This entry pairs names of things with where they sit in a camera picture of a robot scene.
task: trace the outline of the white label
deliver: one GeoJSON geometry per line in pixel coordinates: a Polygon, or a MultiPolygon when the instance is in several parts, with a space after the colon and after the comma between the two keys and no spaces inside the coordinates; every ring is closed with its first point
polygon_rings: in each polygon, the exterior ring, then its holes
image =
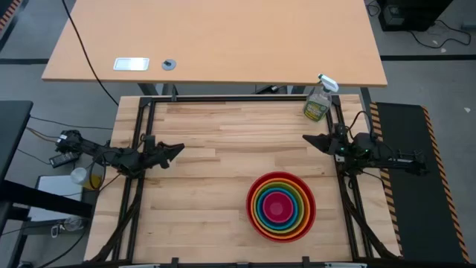
{"type": "Polygon", "coordinates": [[[117,58],[114,62],[115,71],[146,71],[149,58],[117,58]]]}

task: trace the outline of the rainbow bowls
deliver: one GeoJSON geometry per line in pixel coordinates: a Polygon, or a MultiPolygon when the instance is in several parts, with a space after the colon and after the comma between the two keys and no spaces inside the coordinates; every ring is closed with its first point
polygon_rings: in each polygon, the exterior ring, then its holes
{"type": "Polygon", "coordinates": [[[251,225],[263,237],[292,242],[311,229],[315,199],[302,179],[286,172],[271,172],[250,187],[246,212],[251,225]]]}

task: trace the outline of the white spray nozzle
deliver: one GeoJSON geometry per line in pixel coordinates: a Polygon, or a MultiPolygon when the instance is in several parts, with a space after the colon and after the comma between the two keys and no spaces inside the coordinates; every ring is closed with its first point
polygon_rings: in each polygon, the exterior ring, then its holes
{"type": "Polygon", "coordinates": [[[324,74],[319,74],[318,77],[319,79],[321,79],[324,88],[326,88],[327,90],[330,90],[332,92],[337,92],[339,90],[339,85],[334,80],[328,78],[324,74]]]}

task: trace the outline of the blue bowl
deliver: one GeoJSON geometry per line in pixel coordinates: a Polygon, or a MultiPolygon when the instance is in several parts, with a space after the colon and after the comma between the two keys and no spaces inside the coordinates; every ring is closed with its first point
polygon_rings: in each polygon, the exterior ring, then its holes
{"type": "Polygon", "coordinates": [[[268,190],[266,190],[263,194],[261,194],[260,198],[258,199],[258,204],[257,204],[257,212],[258,212],[258,217],[260,218],[260,220],[266,225],[268,226],[268,228],[271,228],[271,229],[274,229],[274,230],[284,230],[284,229],[287,229],[289,228],[295,221],[296,221],[296,218],[298,218],[298,203],[296,202],[296,199],[295,197],[292,196],[291,193],[289,193],[289,191],[287,191],[286,189],[282,189],[282,188],[270,188],[268,190]],[[270,194],[271,192],[274,192],[274,191],[279,191],[281,193],[284,193],[285,195],[287,195],[289,198],[291,198],[291,201],[292,201],[292,205],[294,206],[294,211],[292,213],[292,216],[291,216],[291,219],[287,220],[286,222],[284,223],[270,223],[268,221],[268,219],[266,217],[264,217],[264,213],[263,213],[263,200],[265,199],[265,197],[270,194]]]}

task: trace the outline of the green bowl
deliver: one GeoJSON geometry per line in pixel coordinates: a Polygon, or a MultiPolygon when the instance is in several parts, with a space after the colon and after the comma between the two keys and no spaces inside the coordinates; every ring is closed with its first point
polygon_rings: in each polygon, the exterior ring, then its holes
{"type": "Polygon", "coordinates": [[[272,232],[272,233],[275,233],[275,234],[286,234],[286,233],[289,233],[290,231],[296,229],[296,227],[299,226],[299,223],[303,220],[303,217],[304,217],[303,197],[301,197],[298,190],[296,190],[294,187],[292,187],[291,185],[289,185],[285,182],[270,182],[269,184],[264,185],[261,189],[258,190],[258,192],[256,194],[256,198],[254,199],[253,206],[255,208],[254,209],[254,216],[257,218],[257,221],[258,221],[258,223],[260,223],[261,227],[263,227],[264,229],[268,230],[269,232],[272,232]],[[293,225],[291,225],[289,228],[284,229],[284,230],[271,229],[268,226],[266,226],[266,224],[264,224],[260,220],[260,218],[258,217],[257,201],[258,201],[262,192],[264,192],[266,189],[273,188],[273,187],[283,188],[283,189],[288,190],[292,194],[292,196],[295,197],[295,199],[297,200],[297,212],[299,214],[298,217],[297,217],[297,220],[295,221],[295,223],[293,225]]]}

